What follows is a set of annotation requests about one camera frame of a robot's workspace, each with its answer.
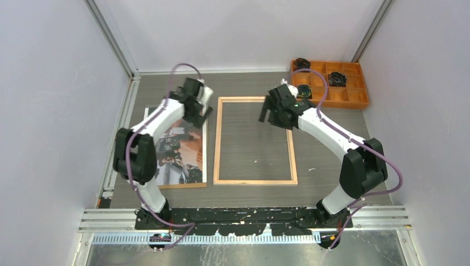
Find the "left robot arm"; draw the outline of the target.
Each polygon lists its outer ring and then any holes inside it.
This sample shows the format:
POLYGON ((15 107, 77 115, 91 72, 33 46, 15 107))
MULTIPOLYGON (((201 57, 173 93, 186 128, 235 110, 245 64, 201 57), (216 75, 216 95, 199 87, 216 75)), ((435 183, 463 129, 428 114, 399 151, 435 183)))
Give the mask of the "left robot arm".
POLYGON ((155 177, 158 164, 181 146, 182 134, 168 131, 179 121, 203 128, 212 111, 208 105, 212 94, 202 79, 186 78, 142 122, 132 128, 122 127, 116 133, 113 169, 135 190, 156 229, 166 228, 171 218, 169 203, 155 177))

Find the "white wooden picture frame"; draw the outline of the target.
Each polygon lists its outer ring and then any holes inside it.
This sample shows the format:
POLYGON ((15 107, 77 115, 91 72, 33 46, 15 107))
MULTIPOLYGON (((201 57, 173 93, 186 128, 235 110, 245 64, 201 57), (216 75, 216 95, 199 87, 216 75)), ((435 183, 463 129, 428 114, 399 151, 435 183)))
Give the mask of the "white wooden picture frame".
POLYGON ((284 130, 286 136, 286 148, 289 160, 289 179, 287 180, 223 180, 221 179, 221 154, 222 154, 222 123, 223 123, 223 104, 224 103, 262 103, 262 96, 222 96, 218 98, 218 110, 216 119, 216 140, 214 150, 214 169, 213 184, 214 185, 251 185, 251 186, 290 186, 298 184, 297 166, 295 161, 295 150, 293 144, 293 136, 291 130, 284 130))

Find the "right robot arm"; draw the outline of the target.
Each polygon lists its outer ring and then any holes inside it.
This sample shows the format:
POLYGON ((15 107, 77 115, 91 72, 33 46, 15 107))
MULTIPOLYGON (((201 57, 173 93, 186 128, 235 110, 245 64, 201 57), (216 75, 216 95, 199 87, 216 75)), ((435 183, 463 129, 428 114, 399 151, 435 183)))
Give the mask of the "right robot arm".
POLYGON ((289 84, 268 91, 259 121, 306 132, 340 159, 339 184, 314 211, 317 222, 328 228, 338 221, 339 213, 387 180, 383 146, 377 139, 365 140, 344 130, 313 102, 297 100, 295 91, 296 87, 289 84))

